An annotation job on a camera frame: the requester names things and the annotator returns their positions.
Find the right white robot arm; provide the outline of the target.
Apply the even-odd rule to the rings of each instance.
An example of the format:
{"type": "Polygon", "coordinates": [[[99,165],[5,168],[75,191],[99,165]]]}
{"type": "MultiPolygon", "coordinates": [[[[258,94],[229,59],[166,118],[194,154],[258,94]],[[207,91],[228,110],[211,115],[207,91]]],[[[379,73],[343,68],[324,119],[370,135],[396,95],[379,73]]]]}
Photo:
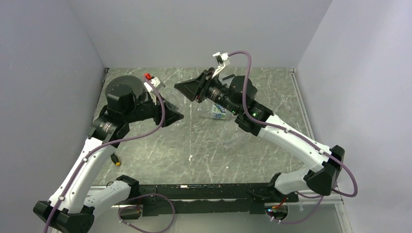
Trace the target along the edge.
{"type": "Polygon", "coordinates": [[[230,111],[239,128],[281,146],[305,164],[298,171],[275,174],[268,187],[269,198],[280,201],[306,189],[329,196],[342,170],[345,150],[318,143],[289,126],[255,100],[258,90],[244,76],[232,74],[220,80],[212,77],[213,73],[214,68],[204,70],[197,78],[178,82],[174,88],[189,101],[201,103],[208,99],[230,111]]]}

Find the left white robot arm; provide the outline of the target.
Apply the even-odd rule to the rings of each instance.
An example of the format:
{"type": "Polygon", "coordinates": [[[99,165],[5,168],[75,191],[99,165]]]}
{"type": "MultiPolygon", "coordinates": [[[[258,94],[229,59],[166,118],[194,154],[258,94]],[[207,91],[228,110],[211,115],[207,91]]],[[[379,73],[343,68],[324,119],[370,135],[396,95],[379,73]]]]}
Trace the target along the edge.
{"type": "Polygon", "coordinates": [[[156,129],[167,127],[183,115],[165,100],[156,85],[147,83],[109,84],[106,105],[92,123],[84,147],[60,187],[47,201],[39,201],[33,212],[50,228],[62,233],[86,233],[95,219],[121,201],[135,203],[140,198],[139,182],[121,175],[107,188],[87,196],[92,183],[120,143],[128,141],[129,125],[152,119],[156,129]]]}

